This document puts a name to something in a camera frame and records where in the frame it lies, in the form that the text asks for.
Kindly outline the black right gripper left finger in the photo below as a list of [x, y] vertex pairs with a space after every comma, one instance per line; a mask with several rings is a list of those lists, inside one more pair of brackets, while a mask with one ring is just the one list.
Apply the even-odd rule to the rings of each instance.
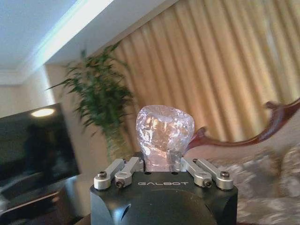
[[143, 171], [144, 160], [141, 157], [131, 157], [128, 161], [117, 158], [94, 177], [94, 188], [108, 189], [113, 183], [117, 188], [124, 188], [131, 185], [135, 172]]

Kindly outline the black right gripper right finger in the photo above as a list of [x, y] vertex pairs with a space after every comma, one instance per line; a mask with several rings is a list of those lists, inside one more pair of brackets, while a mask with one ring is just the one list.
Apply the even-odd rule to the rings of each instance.
[[214, 183], [221, 190], [233, 189], [230, 173], [219, 170], [205, 159], [182, 157], [180, 168], [182, 172], [188, 172], [199, 187], [210, 188]]

